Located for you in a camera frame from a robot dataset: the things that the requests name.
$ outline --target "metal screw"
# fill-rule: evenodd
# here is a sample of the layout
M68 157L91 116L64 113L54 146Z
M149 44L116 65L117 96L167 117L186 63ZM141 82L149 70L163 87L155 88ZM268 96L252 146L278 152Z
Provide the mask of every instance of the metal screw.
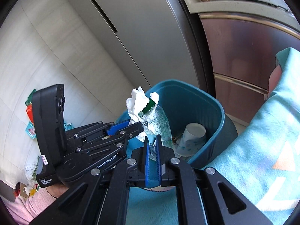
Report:
M93 176L97 176L97 175L100 174L100 170L99 170L98 168L93 168L93 169L91 170L91 174L92 174Z
M133 158L129 158L129 159L127 159L126 162L127 162L128 165L134 165L134 164L136 164L137 161Z
M212 168L212 167L208 167L208 168L206 169L206 172L207 172L208 174L210 174L210 175L214 175L214 174L216 173L216 170L215 170L214 168Z
M176 157L171 158L171 163L177 165L177 164L179 164L179 162L180 162L180 160L178 158L176 158Z

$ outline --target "teal trash bin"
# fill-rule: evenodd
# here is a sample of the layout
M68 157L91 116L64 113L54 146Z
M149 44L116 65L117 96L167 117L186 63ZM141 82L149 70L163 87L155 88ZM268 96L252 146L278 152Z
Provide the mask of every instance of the teal trash bin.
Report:
M166 80L149 89L145 95L150 93L159 94L158 105L160 105L168 117L172 135L182 133L189 123L202 124L206 129L206 144L188 161L194 168L202 168L206 164L215 146L216 138L224 124L224 110L221 104L206 92L190 84L179 80ZM128 111L125 111L116 122L129 119ZM131 156L133 149L142 147L143 143L137 138L129 140L127 156ZM156 172L150 179L156 180Z

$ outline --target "light blue cloth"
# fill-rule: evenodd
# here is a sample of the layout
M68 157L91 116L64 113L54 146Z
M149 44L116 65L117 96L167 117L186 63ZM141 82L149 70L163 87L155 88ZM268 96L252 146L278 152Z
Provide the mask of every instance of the light blue cloth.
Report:
M300 53L285 49L277 60L283 73L270 98L244 133L208 166L274 225L282 225L300 198ZM126 224L178 224L175 190L131 188Z

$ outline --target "white paper cup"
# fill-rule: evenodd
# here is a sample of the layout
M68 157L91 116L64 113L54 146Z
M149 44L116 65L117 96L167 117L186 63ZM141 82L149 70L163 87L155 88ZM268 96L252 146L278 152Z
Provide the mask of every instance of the white paper cup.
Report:
M190 157L196 154L206 142L205 127L201 124L191 123L185 127L182 138L176 149L176 154Z

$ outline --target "white tissue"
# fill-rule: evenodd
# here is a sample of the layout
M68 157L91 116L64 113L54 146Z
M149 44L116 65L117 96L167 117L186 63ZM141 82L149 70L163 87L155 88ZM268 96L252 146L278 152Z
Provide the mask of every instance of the white tissue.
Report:
M131 92L131 98L126 100L126 106L128 110L128 114L131 117L129 125L139 122L141 118L138 116L138 113L141 112L144 107L148 104L149 98L145 96L145 93L142 87L138 89L133 89ZM156 92L150 93L150 99L153 100L156 104L158 104L159 95ZM145 132L139 134L137 136L138 140L144 142L145 140Z

